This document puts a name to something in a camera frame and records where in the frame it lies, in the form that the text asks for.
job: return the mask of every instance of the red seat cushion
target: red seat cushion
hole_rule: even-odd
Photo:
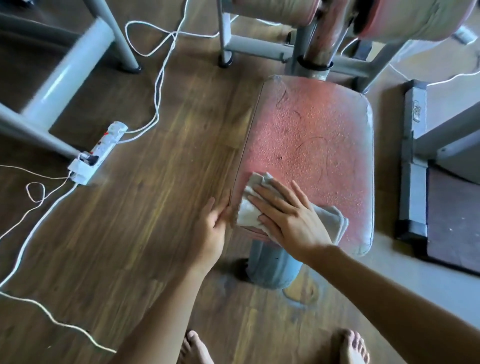
[[[270,77],[253,112],[232,192],[234,206],[252,172],[269,172],[284,184],[295,180],[314,204],[336,206],[350,220],[340,247],[358,255],[368,252],[373,128],[364,95],[330,82]]]

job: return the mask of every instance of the rag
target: rag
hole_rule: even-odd
[[[270,232],[268,231],[266,226],[258,220],[258,217],[262,214],[260,210],[257,209],[247,199],[249,195],[254,195],[263,200],[263,198],[253,190],[253,186],[260,184],[261,186],[268,188],[270,191],[275,193],[282,200],[285,200],[282,194],[274,186],[271,185],[272,179],[273,177],[269,173],[265,173],[264,175],[252,173],[247,182],[247,185],[245,186],[245,189],[243,190],[240,208],[238,211],[237,225],[261,229],[270,237],[270,239],[276,241],[274,237],[270,235]],[[330,236],[330,240],[333,244],[338,245],[338,242],[340,241],[340,239],[342,239],[342,236],[347,229],[348,219],[343,216],[340,210],[338,210],[338,208],[336,208],[335,206],[319,207],[314,204],[312,205],[316,214],[320,218],[320,221],[325,226],[325,229]]]

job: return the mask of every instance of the wooden floor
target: wooden floor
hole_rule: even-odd
[[[180,18],[179,1],[110,3],[120,24],[141,19],[174,29]],[[41,8],[35,17],[73,30],[85,29],[91,21],[81,1],[44,0]],[[185,30],[213,34],[216,26],[214,2],[191,1]],[[239,19],[233,28],[267,40],[288,32],[247,19]],[[141,51],[149,51],[160,39],[149,29],[132,28],[132,41]],[[153,83],[165,53],[140,59],[140,75],[97,67],[52,133],[90,149],[114,120],[131,129],[144,125],[154,112]],[[102,345],[120,345],[183,260],[200,206],[232,186],[230,167],[259,87],[269,75],[282,72],[277,62],[242,55],[235,55],[233,65],[223,70],[216,66],[217,55],[216,39],[178,41],[167,67],[160,123],[141,139],[116,147],[92,183],[55,208],[3,290],[39,300],[57,320],[85,328]],[[0,35],[0,100],[19,110],[61,56],[46,45]],[[387,71],[368,95],[375,113],[377,233],[363,261],[421,291],[419,272],[443,268],[411,258],[408,248],[391,238],[403,112],[400,82]],[[66,176],[67,163],[0,136],[0,164],[60,177]],[[33,206],[24,191],[31,181],[42,181],[48,189],[60,183],[0,167],[0,232]],[[55,196],[2,239],[0,277],[11,270],[21,243]],[[231,265],[246,256],[249,242],[239,231],[229,232],[229,237],[190,322],[216,363],[334,363],[337,339],[332,334],[344,327],[364,336],[374,363],[403,362],[345,297],[306,267],[285,292],[237,280],[230,274]],[[111,357],[84,335],[53,325],[38,307],[1,297],[0,352],[1,362],[9,364],[105,363]]]

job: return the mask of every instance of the foot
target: foot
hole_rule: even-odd
[[[368,364],[370,354],[358,332],[348,330],[340,347],[340,364]]]
[[[178,364],[214,364],[207,347],[195,331],[189,331],[183,339]]]

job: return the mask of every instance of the towel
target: towel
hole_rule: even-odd
[[[259,209],[257,209],[252,203],[247,199],[249,195],[257,196],[261,198],[257,192],[253,190],[253,186],[256,184],[260,184],[265,188],[268,188],[270,191],[275,193],[278,197],[284,200],[284,197],[281,193],[271,185],[271,180],[273,177],[266,173],[264,175],[258,173],[252,173],[251,177],[249,178],[247,185],[245,186],[245,190],[243,191],[243,195],[241,198],[240,208],[237,217],[237,225],[239,226],[249,226],[254,227],[257,229],[261,229],[264,231],[270,239],[275,241],[273,236],[270,235],[268,229],[263,225],[259,220],[258,217],[262,214]],[[338,245],[340,239],[342,239],[343,234],[348,226],[348,219],[342,215],[342,213],[336,208],[335,206],[323,206],[319,207],[317,205],[313,205],[313,209],[315,210],[316,214],[320,218],[320,221],[325,226],[325,229],[330,236],[330,239],[333,244]]]

